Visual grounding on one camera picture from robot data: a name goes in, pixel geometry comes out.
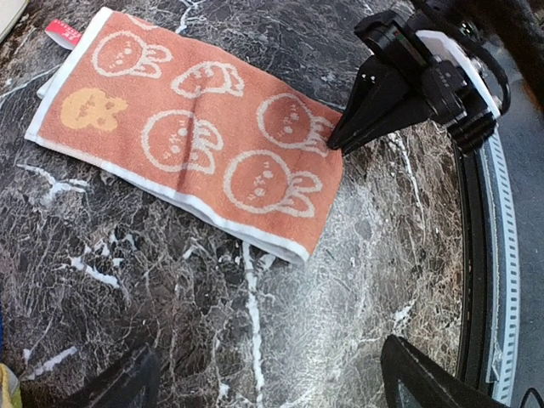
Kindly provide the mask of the orange bunny pattern towel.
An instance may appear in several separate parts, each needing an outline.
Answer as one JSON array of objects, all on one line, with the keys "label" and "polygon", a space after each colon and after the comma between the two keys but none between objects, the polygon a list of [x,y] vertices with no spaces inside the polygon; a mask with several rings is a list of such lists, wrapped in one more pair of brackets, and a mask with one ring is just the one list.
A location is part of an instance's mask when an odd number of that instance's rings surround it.
[{"label": "orange bunny pattern towel", "polygon": [[213,45],[102,8],[25,138],[100,167],[287,262],[306,262],[343,173],[338,112]]}]

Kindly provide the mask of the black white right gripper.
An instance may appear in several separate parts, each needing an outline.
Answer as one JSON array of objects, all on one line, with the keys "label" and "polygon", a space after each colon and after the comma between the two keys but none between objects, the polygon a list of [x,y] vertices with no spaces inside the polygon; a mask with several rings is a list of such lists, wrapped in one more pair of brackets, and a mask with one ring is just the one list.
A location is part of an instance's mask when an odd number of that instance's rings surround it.
[{"label": "black white right gripper", "polygon": [[500,110],[479,70],[441,31],[418,30],[394,11],[354,28],[373,52],[359,68],[347,106],[326,144],[345,156],[371,141],[430,119],[460,152],[479,149]]}]

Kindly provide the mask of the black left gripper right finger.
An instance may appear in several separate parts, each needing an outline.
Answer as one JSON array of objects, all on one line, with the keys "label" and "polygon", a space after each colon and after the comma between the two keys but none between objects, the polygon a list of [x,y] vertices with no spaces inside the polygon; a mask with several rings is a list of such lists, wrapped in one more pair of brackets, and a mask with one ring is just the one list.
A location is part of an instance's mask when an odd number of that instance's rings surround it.
[{"label": "black left gripper right finger", "polygon": [[405,338],[388,336],[380,359],[387,406],[503,407],[485,381],[482,342],[462,339],[460,350],[451,375]]}]

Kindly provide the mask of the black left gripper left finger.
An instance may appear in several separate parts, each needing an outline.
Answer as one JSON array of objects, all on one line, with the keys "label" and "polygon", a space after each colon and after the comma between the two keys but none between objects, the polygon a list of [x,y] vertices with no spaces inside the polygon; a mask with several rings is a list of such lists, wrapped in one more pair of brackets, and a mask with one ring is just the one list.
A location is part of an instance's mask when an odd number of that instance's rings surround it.
[{"label": "black left gripper left finger", "polygon": [[59,407],[157,407],[160,369],[158,353],[142,344],[61,400]]}]

